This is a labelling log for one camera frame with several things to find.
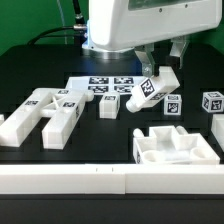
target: white cuboid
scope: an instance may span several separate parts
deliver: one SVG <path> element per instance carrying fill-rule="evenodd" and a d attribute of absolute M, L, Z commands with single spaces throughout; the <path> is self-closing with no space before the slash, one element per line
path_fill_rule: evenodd
<path fill-rule="evenodd" d="M 100 101 L 100 118 L 116 119 L 120 108 L 120 94 L 106 92 Z"/>
<path fill-rule="evenodd" d="M 2 125 L 5 121 L 4 115 L 0 115 L 0 125 Z"/>
<path fill-rule="evenodd" d="M 181 115 L 181 95 L 169 94 L 164 99 L 165 115 Z"/>
<path fill-rule="evenodd" d="M 223 112 L 224 96 L 220 92 L 204 92 L 202 107 L 208 113 Z"/>
<path fill-rule="evenodd" d="M 180 134 L 174 126 L 150 127 L 149 137 L 135 136 L 133 156 L 137 164 L 217 165 L 220 161 L 200 134 Z"/>
<path fill-rule="evenodd" d="M 224 151 L 224 114 L 213 115 L 212 133 Z"/>
<path fill-rule="evenodd" d="M 127 109 L 135 113 L 142 108 L 153 107 L 180 84 L 171 67 L 159 68 L 159 76 L 145 79 L 132 90 L 132 96 L 126 103 Z"/>

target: cable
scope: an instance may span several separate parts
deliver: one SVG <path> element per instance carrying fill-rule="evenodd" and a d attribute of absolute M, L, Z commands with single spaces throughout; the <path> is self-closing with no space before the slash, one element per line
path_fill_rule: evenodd
<path fill-rule="evenodd" d="M 75 11 L 75 21 L 77 24 L 85 24 L 85 19 L 82 15 L 81 8 L 79 5 L 79 0 L 73 0 L 73 7 Z"/>
<path fill-rule="evenodd" d="M 39 34 L 38 36 L 36 36 L 32 40 L 30 40 L 27 44 L 28 45 L 34 45 L 36 43 L 36 41 L 38 41 L 43 36 L 46 36 L 47 34 L 50 34 L 50 33 L 55 33 L 55 32 L 58 32 L 58 31 L 63 31 L 63 30 L 74 30 L 74 27 L 72 27 L 72 26 L 65 26 L 65 27 L 59 27 L 59 28 L 47 30 L 47 31 Z"/>
<path fill-rule="evenodd" d="M 57 0 L 57 4 L 58 4 L 58 9 L 59 9 L 59 12 L 60 12 L 60 15 L 61 15 L 62 26 L 65 26 L 65 17 L 64 17 L 63 9 L 61 7 L 60 0 Z M 66 36 L 65 36 L 65 44 L 68 44 L 68 40 L 67 40 Z"/>

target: white plastic part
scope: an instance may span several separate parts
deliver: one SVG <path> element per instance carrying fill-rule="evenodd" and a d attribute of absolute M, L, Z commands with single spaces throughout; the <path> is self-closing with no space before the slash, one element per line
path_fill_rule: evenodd
<path fill-rule="evenodd" d="M 51 118 L 44 128 L 44 148 L 63 149 L 92 91 L 36 89 L 0 126 L 0 145 L 19 147 L 42 117 Z"/>
<path fill-rule="evenodd" d="M 213 115 L 212 133 L 224 151 L 224 114 Z"/>
<path fill-rule="evenodd" d="M 176 130 L 180 135 L 187 135 L 188 134 L 187 130 L 182 126 L 177 126 Z"/>
<path fill-rule="evenodd" d="M 92 99 L 92 95 L 84 92 L 70 91 L 60 102 L 55 114 L 42 131 L 45 149 L 63 149 L 72 133 L 85 106 L 85 102 Z"/>
<path fill-rule="evenodd" d="M 158 77 L 147 78 L 131 90 L 132 96 L 126 103 L 130 112 L 134 113 L 144 107 L 156 105 L 180 86 L 171 67 L 162 66 L 159 72 Z"/>
<path fill-rule="evenodd" d="M 133 132 L 133 135 L 135 138 L 143 138 L 145 137 L 142 130 L 140 130 L 139 128 L 136 128 Z"/>
<path fill-rule="evenodd" d="M 219 164 L 220 158 L 200 134 L 179 134 L 174 126 L 150 127 L 149 133 L 134 137 L 138 164 Z"/>
<path fill-rule="evenodd" d="M 106 92 L 100 101 L 100 118 L 116 119 L 120 108 L 120 94 Z"/>
<path fill-rule="evenodd" d="M 92 41 L 101 49 L 121 50 L 215 28 L 222 17 L 222 0 L 156 4 L 156 0 L 90 0 Z"/>
<path fill-rule="evenodd" d="M 224 166 L 0 165 L 0 194 L 96 193 L 224 194 Z"/>
<path fill-rule="evenodd" d="M 220 92 L 204 92 L 202 107 L 208 113 L 223 112 L 224 96 Z"/>
<path fill-rule="evenodd" d="M 4 118 L 4 115 L 0 115 L 0 126 L 4 123 L 5 121 L 5 118 Z"/>
<path fill-rule="evenodd" d="M 169 94 L 164 99 L 165 115 L 181 115 L 181 95 Z"/>
<path fill-rule="evenodd" d="M 33 94 L 0 126 L 0 144 L 19 147 L 41 119 L 40 110 L 51 102 L 49 91 Z"/>

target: white block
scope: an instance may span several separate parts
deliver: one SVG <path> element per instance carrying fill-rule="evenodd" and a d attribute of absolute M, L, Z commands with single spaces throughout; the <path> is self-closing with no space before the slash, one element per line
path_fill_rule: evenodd
<path fill-rule="evenodd" d="M 0 115 L 0 125 L 2 125 L 5 121 L 4 115 Z"/>
<path fill-rule="evenodd" d="M 169 94 L 164 99 L 165 115 L 181 115 L 181 95 Z"/>
<path fill-rule="evenodd" d="M 202 107 L 208 113 L 223 112 L 224 96 L 220 92 L 204 92 Z"/>
<path fill-rule="evenodd" d="M 19 147 L 41 119 L 40 110 L 51 102 L 51 93 L 37 89 L 0 126 L 0 143 L 3 146 Z"/>
<path fill-rule="evenodd" d="M 110 165 L 95 165 L 95 172 L 85 178 L 85 193 L 125 194 L 125 174 Z"/>
<path fill-rule="evenodd" d="M 173 126 L 151 127 L 149 137 L 134 137 L 138 164 L 217 165 L 220 158 L 200 134 L 179 134 Z"/>
<path fill-rule="evenodd" d="M 160 67 L 159 76 L 145 79 L 132 90 L 132 96 L 126 103 L 127 109 L 134 113 L 145 107 L 153 107 L 167 94 L 180 86 L 171 67 Z"/>
<path fill-rule="evenodd" d="M 212 133 L 224 151 L 224 115 L 214 114 L 212 119 Z"/>
<path fill-rule="evenodd" d="M 87 100 L 84 92 L 71 92 L 60 101 L 60 107 L 42 131 L 45 149 L 63 149 Z"/>
<path fill-rule="evenodd" d="M 100 101 L 100 118 L 116 119 L 120 108 L 120 94 L 106 92 Z"/>

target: white foam block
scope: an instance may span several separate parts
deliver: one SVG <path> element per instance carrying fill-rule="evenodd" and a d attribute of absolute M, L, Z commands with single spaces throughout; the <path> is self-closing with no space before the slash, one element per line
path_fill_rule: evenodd
<path fill-rule="evenodd" d="M 120 94 L 106 92 L 100 101 L 100 118 L 116 119 L 120 108 Z"/>
<path fill-rule="evenodd" d="M 224 151 L 224 115 L 214 114 L 212 119 L 212 133 Z"/>

